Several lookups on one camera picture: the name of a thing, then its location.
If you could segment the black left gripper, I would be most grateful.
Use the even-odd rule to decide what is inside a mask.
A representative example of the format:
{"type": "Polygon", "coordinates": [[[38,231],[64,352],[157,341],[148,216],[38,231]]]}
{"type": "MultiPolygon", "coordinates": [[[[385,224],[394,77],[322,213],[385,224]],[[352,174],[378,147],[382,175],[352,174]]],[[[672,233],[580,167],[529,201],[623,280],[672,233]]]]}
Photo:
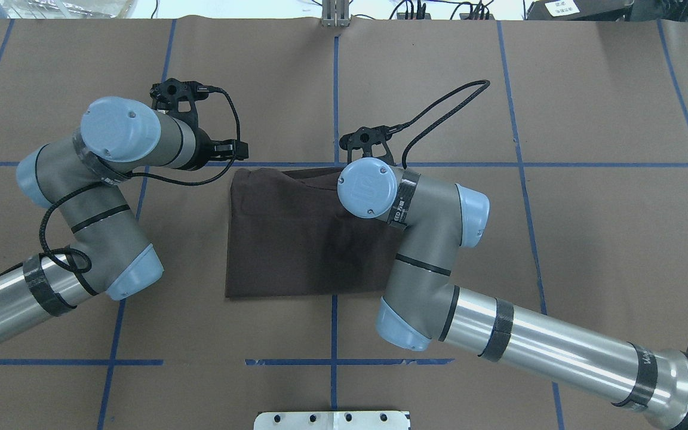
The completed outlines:
{"type": "Polygon", "coordinates": [[[175,78],[153,84],[150,88],[151,108],[165,112],[177,123],[181,134],[180,150],[167,164],[169,168],[195,171],[210,161],[243,161],[250,156],[248,143],[241,139],[241,123],[235,104],[229,93],[215,85],[196,81],[178,81],[175,78]],[[208,95],[224,96],[235,121],[234,139],[213,140],[199,127],[196,103],[208,95]]]}

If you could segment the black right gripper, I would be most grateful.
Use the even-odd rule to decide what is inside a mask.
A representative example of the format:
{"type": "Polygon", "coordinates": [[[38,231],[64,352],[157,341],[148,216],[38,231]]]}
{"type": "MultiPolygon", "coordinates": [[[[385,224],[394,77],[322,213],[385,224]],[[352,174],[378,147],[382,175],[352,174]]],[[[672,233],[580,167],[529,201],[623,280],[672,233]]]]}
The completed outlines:
{"type": "Polygon", "coordinates": [[[363,158],[377,158],[386,164],[395,164],[394,157],[388,147],[388,140],[393,135],[393,131],[388,126],[380,125],[376,127],[360,127],[354,133],[344,134],[339,139],[339,147],[347,153],[346,163],[353,162],[353,152],[363,151],[363,158]],[[382,146],[385,150],[384,155],[374,156],[373,147],[382,146]]]}

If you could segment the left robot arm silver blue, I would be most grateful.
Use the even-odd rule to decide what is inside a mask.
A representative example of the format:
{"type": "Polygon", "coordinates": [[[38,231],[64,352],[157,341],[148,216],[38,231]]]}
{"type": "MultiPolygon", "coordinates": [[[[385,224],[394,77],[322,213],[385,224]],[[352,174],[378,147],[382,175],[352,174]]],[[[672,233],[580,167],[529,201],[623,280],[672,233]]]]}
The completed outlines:
{"type": "Polygon", "coordinates": [[[100,294],[123,300],[164,274],[152,242],[120,185],[168,179],[144,168],[196,171],[210,161],[231,167],[248,158],[237,109],[215,85],[174,78],[150,88],[151,104],[103,96],[88,105],[78,128],[42,145],[16,169],[21,192],[45,213],[41,251],[0,273],[0,343],[70,313],[100,294]]]}

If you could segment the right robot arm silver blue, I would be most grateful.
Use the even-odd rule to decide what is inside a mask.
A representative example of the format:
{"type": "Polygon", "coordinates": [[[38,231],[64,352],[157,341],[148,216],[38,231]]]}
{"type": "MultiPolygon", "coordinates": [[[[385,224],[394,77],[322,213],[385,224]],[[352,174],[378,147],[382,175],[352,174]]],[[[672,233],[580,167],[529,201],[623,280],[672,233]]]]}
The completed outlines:
{"type": "Polygon", "coordinates": [[[379,335],[411,351],[446,342],[641,413],[655,428],[688,429],[688,346],[655,351],[451,283],[458,251],[483,236],[490,201],[396,164],[390,151],[373,155],[403,128],[363,126],[339,141],[342,206],[403,234],[380,298],[379,335]]]}

